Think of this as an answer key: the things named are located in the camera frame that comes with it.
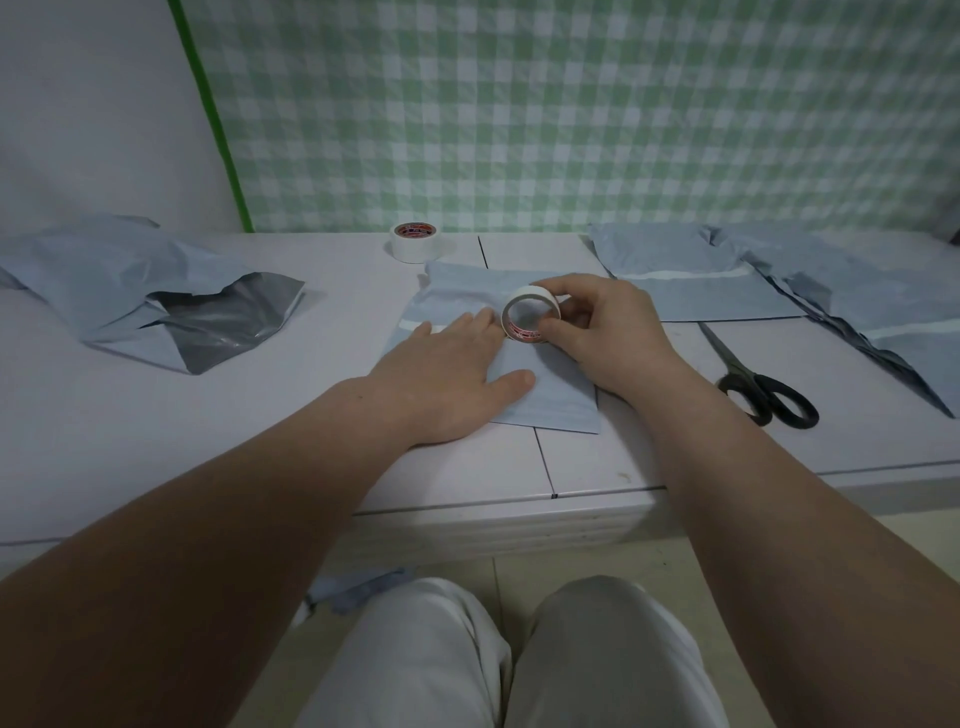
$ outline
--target black scissors handle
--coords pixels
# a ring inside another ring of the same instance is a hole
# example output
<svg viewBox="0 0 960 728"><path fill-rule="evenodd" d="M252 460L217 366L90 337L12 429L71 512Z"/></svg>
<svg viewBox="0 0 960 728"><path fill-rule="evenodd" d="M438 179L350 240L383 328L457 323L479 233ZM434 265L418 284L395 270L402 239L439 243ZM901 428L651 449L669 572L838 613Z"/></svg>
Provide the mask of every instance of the black scissors handle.
<svg viewBox="0 0 960 728"><path fill-rule="evenodd" d="M794 429L810 429L820 422L820 413L810 400L771 376L746 377L731 372L717 382L717 387L721 392L736 392L743 397L754 410L748 412L748 416L761 427L770 424L774 417ZM783 400L797 405L801 414L795 413Z"/></svg>

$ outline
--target adhesive tape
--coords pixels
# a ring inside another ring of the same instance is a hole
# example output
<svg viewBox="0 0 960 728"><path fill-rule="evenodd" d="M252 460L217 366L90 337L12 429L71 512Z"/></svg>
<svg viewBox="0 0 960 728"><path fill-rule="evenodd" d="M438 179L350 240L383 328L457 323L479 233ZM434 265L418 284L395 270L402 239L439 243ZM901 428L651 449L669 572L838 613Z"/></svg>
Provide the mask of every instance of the adhesive tape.
<svg viewBox="0 0 960 728"><path fill-rule="evenodd" d="M554 298L554 295L550 293L550 291L538 285L525 285L510 294L510 298L507 300L507 304L503 307L503 312L500 314L500 325L503 327L507 336L514 341L522 341L524 344L537 344L543 340L539 331L531 328L521 328L510 318L510 309L520 301L540 301L541 303L546 303L550 306L551 313L558 319L560 318L560 303Z"/></svg>
<svg viewBox="0 0 960 728"><path fill-rule="evenodd" d="M429 223L400 223L390 231L390 255L404 263L425 263L445 252L440 229Z"/></svg>

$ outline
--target crumpled plastic bag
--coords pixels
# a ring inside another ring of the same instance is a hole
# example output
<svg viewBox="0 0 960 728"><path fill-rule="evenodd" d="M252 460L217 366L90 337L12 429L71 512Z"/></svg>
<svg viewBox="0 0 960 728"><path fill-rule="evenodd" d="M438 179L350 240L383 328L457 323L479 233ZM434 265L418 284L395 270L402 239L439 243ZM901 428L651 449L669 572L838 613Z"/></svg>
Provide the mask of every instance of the crumpled plastic bag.
<svg viewBox="0 0 960 728"><path fill-rule="evenodd" d="M196 375L276 333L304 283L101 214L0 241L0 285L29 288L89 346Z"/></svg>
<svg viewBox="0 0 960 728"><path fill-rule="evenodd" d="M960 295L916 271L881 271L778 223L720 228L713 245L751 263L814 321L945 414L960 412Z"/></svg>

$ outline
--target hand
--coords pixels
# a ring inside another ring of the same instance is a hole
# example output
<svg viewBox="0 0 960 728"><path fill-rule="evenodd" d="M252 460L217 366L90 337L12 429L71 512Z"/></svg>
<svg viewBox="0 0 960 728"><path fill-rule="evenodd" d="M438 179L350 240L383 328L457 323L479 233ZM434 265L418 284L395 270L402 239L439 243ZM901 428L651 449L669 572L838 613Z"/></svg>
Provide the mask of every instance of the hand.
<svg viewBox="0 0 960 728"><path fill-rule="evenodd" d="M576 359L597 386L626 397L658 367L683 364L650 295L632 283L570 274L535 285L570 296L560 304L563 319L541 319L539 331Z"/></svg>
<svg viewBox="0 0 960 728"><path fill-rule="evenodd" d="M373 367L367 385L409 427L413 445L466 437L533 389L521 369L487 383L505 335L492 309L465 313L440 333L420 324Z"/></svg>

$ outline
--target green edge trim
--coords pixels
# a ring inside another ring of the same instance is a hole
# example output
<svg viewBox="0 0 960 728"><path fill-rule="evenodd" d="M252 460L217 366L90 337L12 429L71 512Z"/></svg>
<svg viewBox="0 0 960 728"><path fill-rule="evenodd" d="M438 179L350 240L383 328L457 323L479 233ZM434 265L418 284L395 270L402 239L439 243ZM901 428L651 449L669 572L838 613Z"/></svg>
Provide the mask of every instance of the green edge trim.
<svg viewBox="0 0 960 728"><path fill-rule="evenodd" d="M167 0L167 5L170 6L170 13L174 16L174 23L177 24L177 32L180 34L183 52L190 64L190 70L193 71L193 78L197 82L197 90L200 92L200 100L204 104L206 119L210 122L213 138L217 142L217 151L220 152L224 167L227 169L230 190L233 192L233 200L236 202L237 212L240 214L240 224L243 226L244 232L253 232L253 222L250 219L250 211L247 210L247 201L244 199L243 189L240 187L240 178L237 177L237 168L233 164L233 157L230 156L224 125L220 121L220 114L217 113L217 105L213 102L210 82L206 79L204 65L200 63L200 54L197 53L197 46L193 43L193 34L190 33L190 25L187 23L183 5L180 0Z"/></svg>

